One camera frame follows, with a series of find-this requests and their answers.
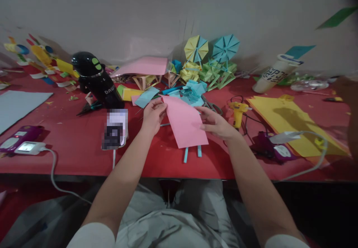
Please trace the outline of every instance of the smartphone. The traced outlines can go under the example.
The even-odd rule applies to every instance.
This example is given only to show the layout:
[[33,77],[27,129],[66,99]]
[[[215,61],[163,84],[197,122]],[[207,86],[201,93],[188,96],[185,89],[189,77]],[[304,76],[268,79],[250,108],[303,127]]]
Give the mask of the smartphone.
[[109,109],[107,124],[102,136],[102,150],[125,146],[128,137],[128,109]]

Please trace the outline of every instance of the glue gun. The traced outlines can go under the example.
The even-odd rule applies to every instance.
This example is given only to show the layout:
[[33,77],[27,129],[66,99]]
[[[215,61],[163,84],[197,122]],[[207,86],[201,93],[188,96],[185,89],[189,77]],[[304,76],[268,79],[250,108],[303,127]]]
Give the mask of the glue gun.
[[249,106],[244,103],[231,102],[229,107],[234,110],[234,128],[239,129],[241,127],[242,113],[247,112]]

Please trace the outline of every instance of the person's left hand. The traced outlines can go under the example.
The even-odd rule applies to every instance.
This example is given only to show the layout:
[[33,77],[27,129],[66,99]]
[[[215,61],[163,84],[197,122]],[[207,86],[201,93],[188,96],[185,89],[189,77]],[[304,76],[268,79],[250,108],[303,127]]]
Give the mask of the person's left hand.
[[141,131],[154,136],[157,134],[160,128],[160,124],[163,118],[166,116],[167,104],[161,101],[161,98],[157,98],[144,108],[143,124]]

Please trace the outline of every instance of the pink paper sheet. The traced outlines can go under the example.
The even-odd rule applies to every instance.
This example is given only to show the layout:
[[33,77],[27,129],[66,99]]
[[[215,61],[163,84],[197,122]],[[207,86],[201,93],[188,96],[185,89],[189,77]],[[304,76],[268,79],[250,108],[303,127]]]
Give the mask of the pink paper sheet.
[[178,148],[209,144],[205,131],[199,128],[202,121],[194,107],[177,97],[162,96],[162,98],[168,105],[167,115]]
[[133,106],[136,106],[136,104],[135,104],[134,102],[135,102],[139,97],[140,97],[140,95],[133,95],[133,96],[131,96]]
[[138,74],[138,75],[164,75],[167,68],[167,58],[142,57],[127,63],[111,74],[111,77]]

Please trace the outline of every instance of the red tablecloth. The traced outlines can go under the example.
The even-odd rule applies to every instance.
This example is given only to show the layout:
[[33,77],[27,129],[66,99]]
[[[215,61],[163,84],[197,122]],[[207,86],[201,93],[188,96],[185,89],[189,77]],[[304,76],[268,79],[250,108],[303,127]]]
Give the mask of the red tablecloth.
[[[48,148],[58,154],[58,163],[55,174],[58,175],[96,175],[107,176],[112,170],[112,151],[101,150],[101,135],[106,122],[106,110],[92,112],[76,117],[85,104],[84,94],[78,93],[80,100],[69,101],[71,94],[66,94],[64,88],[52,87],[42,80],[31,79],[20,73],[11,73],[7,79],[12,86],[7,90],[20,90],[28,92],[53,92],[47,102],[42,104],[25,118],[18,121],[0,136],[0,142],[5,141],[21,126],[41,125],[46,132],[39,141],[45,142]],[[221,90],[208,92],[206,98],[209,102],[221,107],[231,97],[243,95],[249,98],[257,95],[251,90],[253,79],[236,79]],[[344,103],[323,102],[324,96],[312,94],[297,94],[288,88],[275,87],[267,92],[268,97],[279,97],[282,94],[295,96],[295,102],[302,110],[332,136],[346,144],[346,130],[349,121],[349,108]],[[138,106],[126,102],[129,112],[129,140],[131,143],[141,127],[140,120],[143,111]],[[259,115],[253,111],[248,114],[256,119]],[[250,137],[264,130],[263,126],[253,120],[248,121]],[[117,161],[126,150],[126,147],[117,151]],[[197,148],[189,148],[188,163],[183,163],[184,149],[178,149],[170,126],[160,128],[154,137],[148,157],[143,169],[143,177],[154,178],[203,178],[203,179],[233,179],[229,156],[221,147],[209,140],[209,145],[202,146],[202,157],[197,157]],[[260,164],[271,179],[278,180],[294,173],[311,168],[311,162],[304,158],[278,165],[268,159],[258,157]],[[0,173],[33,173],[49,174],[51,171],[52,156],[42,152],[37,156],[16,155],[0,159]],[[358,165],[351,159],[343,159],[325,167],[322,170],[305,174],[295,180],[325,181],[325,180],[358,180]]]

